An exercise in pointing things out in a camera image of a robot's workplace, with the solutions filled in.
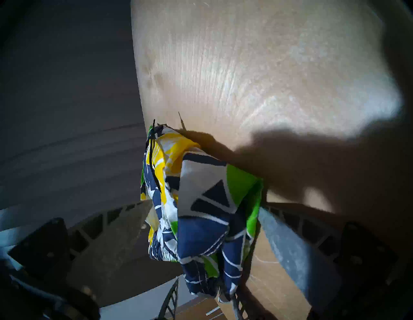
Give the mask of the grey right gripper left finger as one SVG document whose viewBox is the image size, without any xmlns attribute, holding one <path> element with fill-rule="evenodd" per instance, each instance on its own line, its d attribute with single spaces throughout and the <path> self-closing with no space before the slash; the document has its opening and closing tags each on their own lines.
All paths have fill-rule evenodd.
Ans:
<svg viewBox="0 0 413 320">
<path fill-rule="evenodd" d="M 38 232 L 41 223 L 8 229 L 8 260 L 51 285 L 88 287 L 98 299 L 128 299 L 151 287 L 144 239 L 150 201 L 95 214 L 77 225 Z"/>
</svg>

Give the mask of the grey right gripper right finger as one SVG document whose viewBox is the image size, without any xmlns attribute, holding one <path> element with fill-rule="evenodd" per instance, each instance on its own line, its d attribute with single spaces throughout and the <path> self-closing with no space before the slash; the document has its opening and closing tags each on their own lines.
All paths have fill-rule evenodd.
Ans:
<svg viewBox="0 0 413 320">
<path fill-rule="evenodd" d="M 398 257 L 355 221 L 337 230 L 313 217 L 261 206 L 275 257 L 315 315 L 363 315 L 381 298 Z"/>
</svg>

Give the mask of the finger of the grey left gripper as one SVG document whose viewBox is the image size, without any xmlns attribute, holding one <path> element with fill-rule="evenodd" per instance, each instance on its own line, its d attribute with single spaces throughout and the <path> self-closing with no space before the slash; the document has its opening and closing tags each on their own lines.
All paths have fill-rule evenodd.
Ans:
<svg viewBox="0 0 413 320">
<path fill-rule="evenodd" d="M 242 305 L 242 302 L 238 296 L 238 294 L 235 294 L 233 298 L 231 299 L 232 303 L 232 310 L 234 313 L 234 317 L 236 320 L 244 320 L 245 319 L 245 308 Z"/>
<path fill-rule="evenodd" d="M 179 278 L 176 278 L 175 282 L 171 286 L 167 293 L 166 298 L 163 301 L 157 320 L 175 320 L 176 309 L 178 302 L 178 287 Z"/>
</svg>

